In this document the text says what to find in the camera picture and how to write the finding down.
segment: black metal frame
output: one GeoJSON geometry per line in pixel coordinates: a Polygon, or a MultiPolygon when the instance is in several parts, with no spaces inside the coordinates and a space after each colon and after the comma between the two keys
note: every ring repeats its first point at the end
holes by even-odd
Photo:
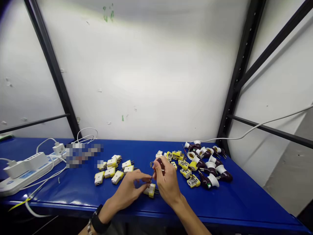
{"type": "MultiPolygon", "coordinates": [[[[274,52],[274,50],[290,34],[290,32],[307,15],[307,13],[310,12],[310,10],[313,8],[313,0],[304,1],[304,3],[294,13],[294,15],[281,29],[281,31],[277,34],[273,41],[268,45],[264,52],[259,56],[259,58],[251,66],[251,68],[246,72],[264,6],[265,1],[262,0],[251,1],[250,3],[243,34],[241,37],[235,68],[231,78],[231,84],[229,86],[221,123],[218,129],[217,138],[228,137],[232,120],[240,121],[250,126],[257,125],[257,123],[255,122],[233,115],[236,109],[240,90],[243,85],[252,77],[252,75],[260,68],[260,66],[266,61],[266,59],[274,52]]],[[[313,141],[311,140],[301,138],[299,136],[292,135],[283,131],[279,131],[277,129],[267,126],[259,126],[258,129],[313,149],[313,141]]],[[[230,156],[230,150],[226,140],[217,140],[216,143],[224,148],[226,153],[230,156]]]]}
{"type": "MultiPolygon", "coordinates": [[[[72,134],[74,136],[74,139],[77,140],[77,134],[79,133],[80,129],[76,120],[76,116],[75,116],[71,101],[69,99],[69,96],[66,90],[66,86],[65,86],[65,83],[64,83],[59,65],[58,65],[58,61],[56,59],[56,56],[55,56],[48,32],[47,32],[47,28],[45,26],[40,9],[38,7],[38,3],[36,0],[24,0],[24,2],[27,8],[29,17],[32,21],[33,27],[35,29],[35,32],[37,34],[42,51],[45,55],[47,64],[49,66],[49,69],[50,69],[55,87],[59,94],[65,114],[51,117],[51,118],[46,118],[46,119],[39,120],[39,121],[26,123],[26,124],[15,126],[15,127],[11,127],[5,130],[1,130],[0,133],[5,133],[5,132],[25,128],[28,126],[37,125],[43,122],[48,122],[48,121],[66,117],[68,124],[71,128],[72,134]]],[[[82,135],[80,133],[78,135],[78,138],[79,139],[82,138],[82,135]]]]}

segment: electrical wire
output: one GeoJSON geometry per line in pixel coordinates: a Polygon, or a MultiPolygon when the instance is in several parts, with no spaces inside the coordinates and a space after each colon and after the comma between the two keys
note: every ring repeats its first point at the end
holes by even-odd
{"type": "Polygon", "coordinates": [[[53,138],[48,138],[48,139],[46,139],[46,140],[44,140],[43,142],[41,142],[38,146],[37,146],[37,148],[36,148],[36,153],[38,153],[38,149],[39,149],[39,147],[40,147],[40,145],[42,145],[43,143],[45,143],[46,141],[48,141],[48,140],[54,140],[54,142],[55,143],[57,143],[57,141],[55,140],[55,139],[53,139],[53,138]]]}
{"type": "Polygon", "coordinates": [[[0,160],[4,160],[4,161],[8,161],[8,162],[11,162],[11,161],[12,161],[12,160],[7,159],[7,158],[0,158],[0,160]]]}
{"type": "MultiPolygon", "coordinates": [[[[56,156],[56,157],[57,157],[57,158],[62,159],[62,161],[66,163],[66,161],[65,161],[62,157],[59,157],[59,156],[56,156]]],[[[53,178],[53,177],[55,177],[55,176],[57,176],[57,175],[61,174],[61,173],[62,173],[65,169],[66,169],[66,167],[65,167],[65,168],[63,168],[62,170],[58,171],[57,173],[54,173],[52,176],[50,176],[50,177],[46,178],[45,180],[42,180],[42,181],[39,181],[39,182],[37,182],[37,183],[35,183],[35,184],[33,184],[33,185],[30,185],[30,186],[27,186],[27,187],[21,188],[20,190],[23,190],[23,189],[27,189],[27,188],[33,187],[34,185],[37,185],[37,184],[40,184],[40,183],[42,183],[42,182],[44,182],[44,181],[46,181],[46,180],[49,180],[49,179],[51,179],[51,178],[53,178]]]]}
{"type": "Polygon", "coordinates": [[[96,137],[95,137],[93,140],[89,141],[89,142],[88,142],[88,144],[89,144],[90,142],[94,141],[94,140],[97,138],[97,136],[98,136],[98,131],[97,131],[95,128],[93,128],[93,127],[86,127],[86,128],[83,128],[83,129],[81,129],[81,130],[77,133],[77,139],[78,139],[79,133],[80,133],[82,130],[85,130],[85,129],[94,129],[94,130],[97,132],[96,137]]]}
{"type": "Polygon", "coordinates": [[[40,229],[38,229],[36,232],[34,232],[32,235],[35,235],[37,232],[39,232],[43,227],[45,227],[48,223],[52,222],[56,217],[54,217],[53,219],[49,220],[47,223],[45,223],[40,229]]]}
{"type": "Polygon", "coordinates": [[[264,124],[269,123],[269,122],[272,122],[272,121],[277,121],[277,120],[280,120],[280,119],[283,119],[283,118],[286,118],[286,117],[289,117],[289,116],[292,116],[292,115],[301,113],[301,112],[306,111],[306,110],[308,110],[308,109],[310,109],[310,108],[312,108],[312,107],[313,107],[313,104],[310,105],[310,106],[308,106],[308,107],[306,107],[306,108],[304,108],[304,109],[301,109],[301,110],[299,110],[299,111],[297,111],[297,112],[294,112],[294,113],[292,113],[292,114],[289,114],[289,115],[286,115],[286,116],[283,116],[283,117],[279,117],[279,118],[276,118],[276,119],[274,119],[274,120],[270,120],[270,121],[266,121],[266,122],[260,123],[260,124],[256,125],[255,127],[252,127],[250,130],[248,130],[246,133],[244,133],[243,136],[241,136],[241,137],[239,137],[239,138],[214,138],[214,139],[205,140],[205,141],[202,141],[202,140],[198,140],[198,141],[201,141],[201,142],[209,142],[209,141],[212,141],[212,140],[219,140],[219,139],[226,139],[226,140],[242,139],[242,138],[245,137],[247,134],[249,134],[251,131],[253,131],[254,129],[258,128],[258,127],[261,126],[261,125],[264,125],[264,124]]]}
{"type": "MultiPolygon", "coordinates": [[[[66,161],[63,159],[63,153],[66,149],[63,150],[63,152],[61,153],[61,157],[58,157],[60,159],[62,159],[65,163],[66,161]]],[[[32,192],[25,200],[25,206],[27,208],[27,210],[29,211],[29,213],[31,213],[33,216],[37,217],[37,218],[44,218],[44,217],[48,217],[48,216],[51,216],[51,215],[39,215],[37,213],[35,213],[31,208],[30,206],[28,205],[28,199],[32,197],[32,195],[37,192],[49,179],[61,174],[65,169],[67,168],[67,166],[65,166],[62,170],[58,171],[57,173],[55,173],[54,175],[50,176],[49,178],[45,179],[44,182],[34,191],[32,192]]]]}

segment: watch strap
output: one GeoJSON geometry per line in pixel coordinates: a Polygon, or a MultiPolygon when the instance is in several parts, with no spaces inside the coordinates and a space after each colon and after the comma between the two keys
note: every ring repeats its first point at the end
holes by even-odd
{"type": "Polygon", "coordinates": [[[103,205],[100,205],[98,206],[97,210],[94,212],[94,214],[92,215],[91,217],[91,224],[92,226],[94,227],[94,230],[97,232],[97,233],[105,233],[108,229],[108,227],[110,226],[111,224],[111,221],[107,224],[103,224],[98,215],[100,213],[100,210],[102,209],[103,205]]]}

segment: blue table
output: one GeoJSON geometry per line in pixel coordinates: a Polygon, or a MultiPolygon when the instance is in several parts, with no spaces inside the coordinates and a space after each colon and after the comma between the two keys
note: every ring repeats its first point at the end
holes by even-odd
{"type": "MultiPolygon", "coordinates": [[[[23,160],[36,151],[41,138],[14,138],[0,143],[0,156],[9,159],[23,160]]],[[[69,143],[71,139],[57,139],[60,143],[69,143]]],[[[181,142],[158,141],[127,141],[127,140],[95,140],[90,144],[103,144],[104,152],[93,157],[81,168],[67,169],[58,177],[48,181],[36,194],[30,206],[37,213],[62,214],[68,216],[89,217],[91,213],[111,197],[118,185],[113,185],[111,179],[104,179],[103,184],[94,185],[94,175],[97,160],[108,160],[114,154],[121,155],[123,160],[134,160],[135,167],[142,172],[152,174],[149,163],[155,159],[158,150],[183,151],[181,142]]],[[[205,147],[213,144],[203,143],[205,147]]],[[[40,151],[46,154],[52,152],[53,143],[46,142],[40,151]]],[[[288,214],[274,199],[272,199],[250,176],[247,175],[230,158],[222,159],[225,168],[233,175],[233,182],[220,182],[219,188],[210,191],[202,187],[191,189],[186,179],[179,172],[177,177],[181,192],[196,215],[208,226],[227,227],[236,232],[273,232],[309,233],[295,217],[288,214]]],[[[58,164],[47,177],[62,168],[64,163],[58,164]]],[[[6,178],[0,171],[1,178],[6,178]]],[[[29,188],[8,196],[3,204],[14,205],[24,201],[28,194],[36,189],[29,188]]],[[[172,209],[164,202],[160,195],[154,199],[141,195],[127,209],[120,211],[116,218],[126,221],[137,220],[147,223],[163,223],[174,225],[179,220],[172,209]]]]}

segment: power strip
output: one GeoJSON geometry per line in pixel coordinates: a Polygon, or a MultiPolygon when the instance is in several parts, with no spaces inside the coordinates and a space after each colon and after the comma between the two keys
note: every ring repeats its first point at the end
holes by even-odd
{"type": "MultiPolygon", "coordinates": [[[[55,156],[55,153],[49,154],[52,158],[54,165],[58,165],[59,162],[62,160],[55,156]]],[[[66,150],[63,153],[63,158],[66,157],[66,150]]],[[[0,197],[10,196],[16,194],[21,188],[26,187],[27,185],[31,184],[34,180],[39,179],[43,174],[48,172],[52,167],[51,159],[48,158],[49,162],[45,165],[41,166],[36,171],[27,171],[26,173],[22,174],[18,178],[12,179],[11,177],[7,178],[6,180],[0,182],[0,197]]]]}

